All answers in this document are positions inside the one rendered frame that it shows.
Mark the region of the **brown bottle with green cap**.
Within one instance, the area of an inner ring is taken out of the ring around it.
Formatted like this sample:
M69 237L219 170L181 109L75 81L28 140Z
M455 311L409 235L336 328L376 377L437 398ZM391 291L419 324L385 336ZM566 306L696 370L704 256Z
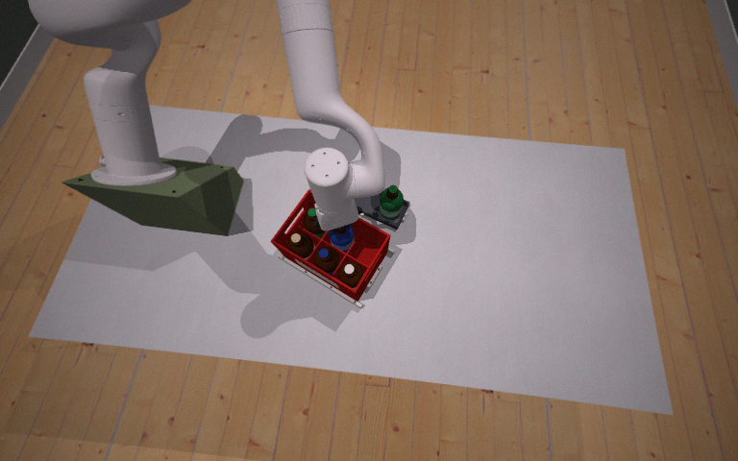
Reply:
M307 231L313 233L314 235L316 235L316 236L318 236L319 238L322 239L322 237L324 236L324 234L326 233L326 231L322 230L321 227L320 228L315 228L313 226L313 222L316 220L316 218L317 218L316 209L315 208L310 208L308 210L307 214L305 215L304 224L305 224L305 227L306 227Z

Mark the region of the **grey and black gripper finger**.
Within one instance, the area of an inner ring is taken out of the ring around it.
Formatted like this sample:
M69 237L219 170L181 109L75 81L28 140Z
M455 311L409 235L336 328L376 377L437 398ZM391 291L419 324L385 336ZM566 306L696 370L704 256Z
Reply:
M313 226L315 228L320 228L320 225L319 225L319 222L318 222L318 218L316 218L316 220L313 222ZM331 231L333 231L333 234L336 234L335 229L333 229Z
M359 206L357 206L357 212L358 212L358 215L359 215L359 214L361 214L361 213L363 212L363 211L362 211L362 208L361 208L361 207L359 207ZM347 227L347 230L349 230L349 229L350 229L350 225L352 225L352 224L346 225L346 227Z

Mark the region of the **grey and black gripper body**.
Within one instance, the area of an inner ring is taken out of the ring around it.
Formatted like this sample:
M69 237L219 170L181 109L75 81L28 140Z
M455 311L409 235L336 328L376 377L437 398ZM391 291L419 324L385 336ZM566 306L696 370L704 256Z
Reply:
M316 215L322 231L337 229L352 224L358 220L357 205L354 199L352 199L352 205L349 210L340 216L327 216L323 214L319 208L316 209Z

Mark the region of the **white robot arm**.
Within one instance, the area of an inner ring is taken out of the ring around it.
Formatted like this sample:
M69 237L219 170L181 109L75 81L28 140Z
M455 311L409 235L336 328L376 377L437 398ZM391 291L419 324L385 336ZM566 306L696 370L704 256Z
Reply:
M91 172L95 182L143 185L176 176L174 166L160 163L145 78L160 48L156 19L190 2L28 0L35 20L50 35L75 45L112 49L103 65L84 76L103 152L102 167ZM381 143L369 123L341 96L330 0L276 3L298 115L348 132L360 147L361 160L351 162L334 148L321 148L305 162L315 208L327 216L340 216L349 210L352 199L383 192Z

